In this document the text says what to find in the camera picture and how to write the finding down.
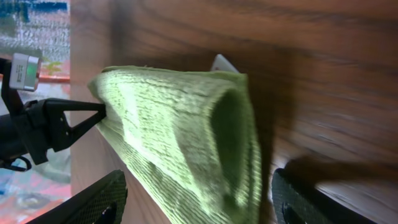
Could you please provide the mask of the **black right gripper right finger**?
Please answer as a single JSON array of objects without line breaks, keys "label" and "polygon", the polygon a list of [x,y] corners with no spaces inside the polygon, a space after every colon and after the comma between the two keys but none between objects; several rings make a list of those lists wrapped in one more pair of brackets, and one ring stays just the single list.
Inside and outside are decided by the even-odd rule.
[{"label": "black right gripper right finger", "polygon": [[281,224],[376,224],[283,168],[273,173],[271,193],[277,222]]}]

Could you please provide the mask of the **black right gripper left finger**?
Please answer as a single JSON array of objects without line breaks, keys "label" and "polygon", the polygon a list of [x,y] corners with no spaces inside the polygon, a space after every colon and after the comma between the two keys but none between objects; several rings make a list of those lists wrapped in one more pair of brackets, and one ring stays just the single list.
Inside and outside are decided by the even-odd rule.
[{"label": "black right gripper left finger", "polygon": [[114,170],[28,224],[120,224],[127,195],[124,172]]}]

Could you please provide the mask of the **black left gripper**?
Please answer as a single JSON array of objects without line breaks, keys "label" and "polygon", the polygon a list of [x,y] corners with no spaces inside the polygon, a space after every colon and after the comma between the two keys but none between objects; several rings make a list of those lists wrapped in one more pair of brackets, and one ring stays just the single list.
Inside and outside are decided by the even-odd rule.
[{"label": "black left gripper", "polygon": [[10,166],[17,159],[31,165],[25,154],[36,165],[47,162],[45,127],[50,134],[50,147],[58,152],[71,147],[105,118],[104,104],[56,98],[44,101],[44,117],[38,101],[23,103],[19,90],[9,87],[11,66],[12,59],[1,59],[1,98],[9,112],[1,116],[2,166]]}]

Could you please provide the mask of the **light green microfiber cloth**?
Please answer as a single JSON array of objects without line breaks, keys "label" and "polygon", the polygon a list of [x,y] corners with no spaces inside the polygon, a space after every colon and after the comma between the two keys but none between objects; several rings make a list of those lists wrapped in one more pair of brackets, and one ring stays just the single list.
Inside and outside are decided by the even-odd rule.
[{"label": "light green microfiber cloth", "polygon": [[98,130],[172,223],[257,223],[261,147],[244,73],[104,68]]}]

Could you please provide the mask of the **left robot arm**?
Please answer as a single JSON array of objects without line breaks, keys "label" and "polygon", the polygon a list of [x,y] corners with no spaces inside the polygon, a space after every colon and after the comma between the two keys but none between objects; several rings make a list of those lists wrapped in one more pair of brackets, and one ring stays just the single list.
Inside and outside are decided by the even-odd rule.
[{"label": "left robot arm", "polygon": [[[95,124],[106,117],[104,104],[47,98],[23,103],[12,78],[37,78],[40,59],[29,61],[28,55],[16,54],[12,60],[1,59],[1,98],[8,114],[1,116],[1,168],[25,172],[32,163],[24,157],[29,154],[36,165],[47,162],[47,151],[69,148]],[[94,111],[95,114],[71,127],[66,111]]]}]

